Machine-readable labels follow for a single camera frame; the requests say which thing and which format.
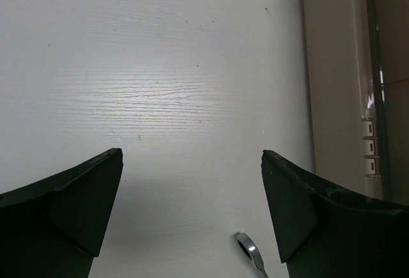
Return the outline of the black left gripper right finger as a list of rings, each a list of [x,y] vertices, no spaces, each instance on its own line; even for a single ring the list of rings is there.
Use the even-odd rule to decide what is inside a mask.
[[[368,197],[272,150],[261,173],[290,277],[407,277],[408,207]]]

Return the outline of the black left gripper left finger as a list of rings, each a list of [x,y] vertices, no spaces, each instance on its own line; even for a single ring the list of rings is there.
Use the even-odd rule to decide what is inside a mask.
[[[1,194],[1,277],[88,277],[123,170],[111,148]]]

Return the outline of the large chrome ratchet wrench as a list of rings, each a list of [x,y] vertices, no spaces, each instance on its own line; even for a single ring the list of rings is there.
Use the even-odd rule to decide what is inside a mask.
[[[269,278],[261,253],[250,236],[244,232],[239,232],[235,235],[235,240],[251,266],[255,269],[258,277]]]

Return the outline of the beige plastic toolbox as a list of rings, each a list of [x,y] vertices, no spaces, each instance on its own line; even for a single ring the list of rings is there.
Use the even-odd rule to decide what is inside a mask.
[[[302,0],[314,168],[408,203],[408,0]]]

